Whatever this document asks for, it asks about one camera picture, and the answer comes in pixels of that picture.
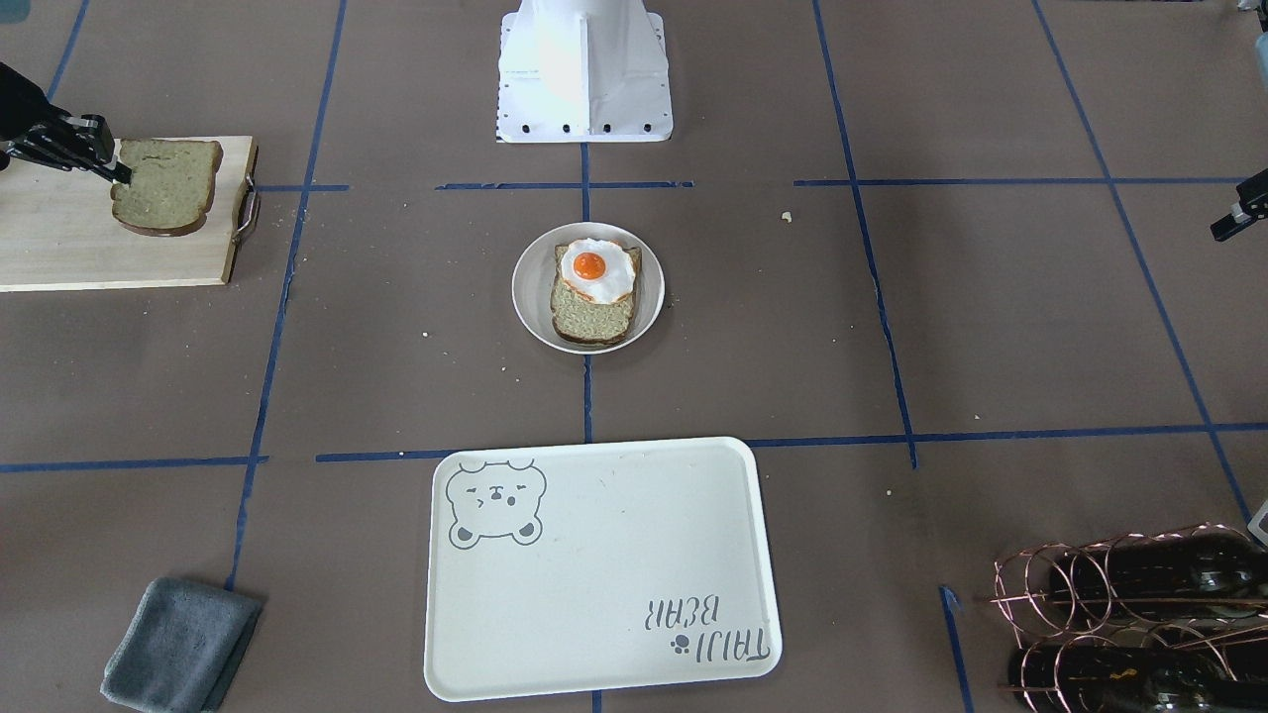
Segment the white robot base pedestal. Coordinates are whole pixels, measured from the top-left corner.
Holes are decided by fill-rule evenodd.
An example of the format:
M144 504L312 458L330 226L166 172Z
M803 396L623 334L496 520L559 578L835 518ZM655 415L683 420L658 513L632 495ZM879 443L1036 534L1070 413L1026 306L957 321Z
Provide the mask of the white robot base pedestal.
M642 1L522 1L501 19L495 138L664 142L675 133L663 18Z

